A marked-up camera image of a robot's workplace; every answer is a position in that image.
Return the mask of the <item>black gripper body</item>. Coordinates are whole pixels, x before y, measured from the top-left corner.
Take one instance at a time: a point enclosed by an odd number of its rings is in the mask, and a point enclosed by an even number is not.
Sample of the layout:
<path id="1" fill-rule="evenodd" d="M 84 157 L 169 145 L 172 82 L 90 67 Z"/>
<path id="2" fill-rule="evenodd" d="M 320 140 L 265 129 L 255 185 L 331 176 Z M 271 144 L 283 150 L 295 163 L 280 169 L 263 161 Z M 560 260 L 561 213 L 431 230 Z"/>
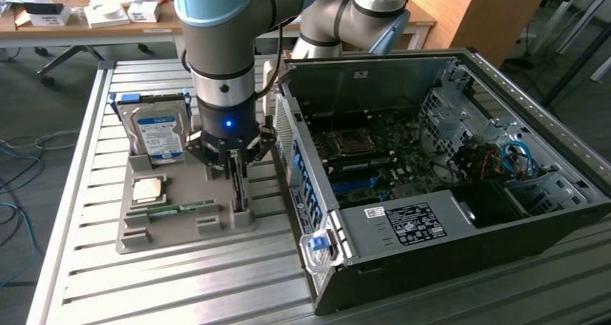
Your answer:
<path id="1" fill-rule="evenodd" d="M 260 130 L 256 120 L 255 99 L 232 107 L 216 107 L 197 100 L 203 125 L 203 141 L 207 143 L 251 143 Z"/>

